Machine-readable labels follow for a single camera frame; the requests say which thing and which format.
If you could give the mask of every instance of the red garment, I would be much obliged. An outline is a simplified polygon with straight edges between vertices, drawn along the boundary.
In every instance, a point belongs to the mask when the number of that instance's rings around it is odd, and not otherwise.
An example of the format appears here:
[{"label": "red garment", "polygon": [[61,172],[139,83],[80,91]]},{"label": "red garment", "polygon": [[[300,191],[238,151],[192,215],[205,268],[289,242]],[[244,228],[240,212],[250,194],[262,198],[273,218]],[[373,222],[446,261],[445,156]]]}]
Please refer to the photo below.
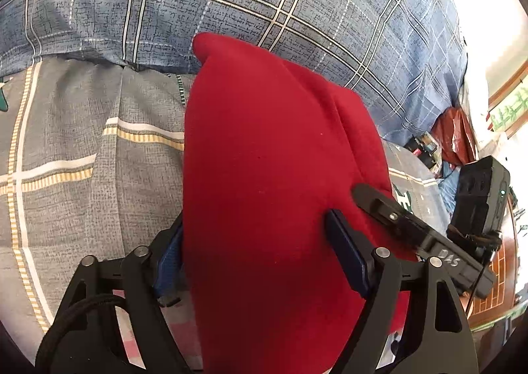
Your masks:
[{"label": "red garment", "polygon": [[350,197],[359,182],[391,195],[380,138],[358,95],[304,67],[209,33],[194,52],[184,262],[205,373],[322,374],[363,307],[325,240],[325,211],[413,259]]}]

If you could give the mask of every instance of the red fabric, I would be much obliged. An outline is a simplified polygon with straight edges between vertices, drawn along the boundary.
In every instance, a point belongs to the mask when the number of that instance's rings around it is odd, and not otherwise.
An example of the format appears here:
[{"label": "red fabric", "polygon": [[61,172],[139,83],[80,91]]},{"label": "red fabric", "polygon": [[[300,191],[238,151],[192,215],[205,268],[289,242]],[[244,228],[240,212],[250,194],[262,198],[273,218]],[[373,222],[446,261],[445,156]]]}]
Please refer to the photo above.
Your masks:
[{"label": "red fabric", "polygon": [[325,211],[413,259],[350,197],[359,182],[391,195],[380,138],[359,96],[308,69],[209,33],[194,52],[184,261],[205,373],[322,374],[363,306],[325,240]]}]

